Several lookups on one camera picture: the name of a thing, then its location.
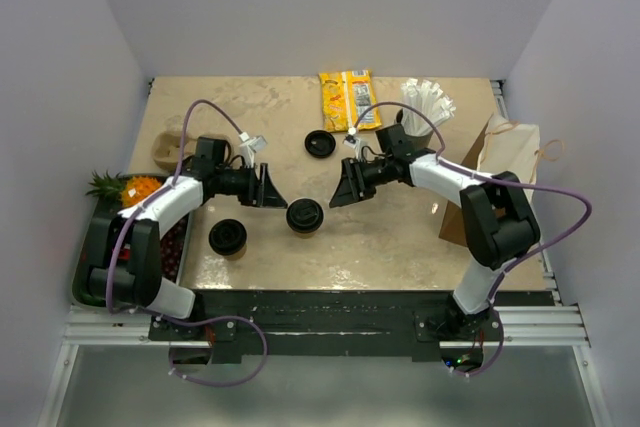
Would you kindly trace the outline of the brown paper cup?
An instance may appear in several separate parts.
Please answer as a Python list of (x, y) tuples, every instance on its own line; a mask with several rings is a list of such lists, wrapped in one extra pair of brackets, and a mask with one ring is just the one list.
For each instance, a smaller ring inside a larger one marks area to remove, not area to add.
[(237, 261), (241, 259), (247, 251), (247, 244), (244, 244), (241, 248), (235, 250), (234, 252), (224, 254), (223, 257), (228, 261)]
[(294, 229), (293, 233), (300, 237), (300, 238), (310, 238), (313, 237), (318, 231), (318, 228), (316, 229)]

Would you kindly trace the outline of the black plastic cup lid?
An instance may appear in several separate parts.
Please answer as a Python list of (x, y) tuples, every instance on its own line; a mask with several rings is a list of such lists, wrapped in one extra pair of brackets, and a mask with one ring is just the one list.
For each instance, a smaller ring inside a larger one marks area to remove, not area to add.
[(210, 247), (222, 256), (241, 248), (246, 244), (247, 238), (246, 228), (236, 219), (223, 219), (217, 222), (208, 234)]

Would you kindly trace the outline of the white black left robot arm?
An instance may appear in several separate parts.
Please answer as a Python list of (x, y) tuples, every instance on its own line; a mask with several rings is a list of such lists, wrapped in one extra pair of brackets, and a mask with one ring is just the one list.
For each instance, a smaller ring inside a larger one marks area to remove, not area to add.
[(98, 209), (89, 224), (74, 277), (76, 298), (108, 310), (146, 308), (172, 317), (173, 329), (185, 339), (200, 337), (207, 315), (196, 308), (196, 294), (166, 279), (161, 267), (161, 240), (192, 211), (217, 195), (232, 196), (256, 208), (285, 208), (268, 165), (249, 161), (234, 168), (226, 158), (229, 143), (200, 137), (195, 153), (156, 192), (118, 212)]

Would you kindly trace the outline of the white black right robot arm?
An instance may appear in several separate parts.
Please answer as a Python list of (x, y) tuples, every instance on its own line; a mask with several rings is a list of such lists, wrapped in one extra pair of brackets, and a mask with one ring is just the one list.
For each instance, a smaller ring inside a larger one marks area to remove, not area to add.
[(473, 174), (449, 164), (436, 152), (418, 149), (403, 127), (394, 124), (376, 133), (381, 154), (364, 158), (357, 139), (346, 139), (358, 156), (341, 162), (341, 175), (331, 208), (373, 198), (376, 188), (391, 182), (432, 191), (458, 206), (471, 261), (452, 298), (455, 309), (445, 316), (448, 333), (469, 339), (481, 327), (480, 313), (494, 297), (492, 289), (512, 260), (521, 259), (540, 240), (540, 229), (517, 176)]

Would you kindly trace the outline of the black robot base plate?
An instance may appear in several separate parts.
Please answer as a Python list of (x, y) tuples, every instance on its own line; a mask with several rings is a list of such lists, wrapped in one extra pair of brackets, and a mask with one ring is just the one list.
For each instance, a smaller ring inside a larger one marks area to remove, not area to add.
[(153, 320), (149, 337), (201, 342), (215, 363), (263, 352), (438, 362), (445, 343), (488, 345), (504, 329), (491, 311), (463, 318), (446, 291), (199, 290), (187, 325)]

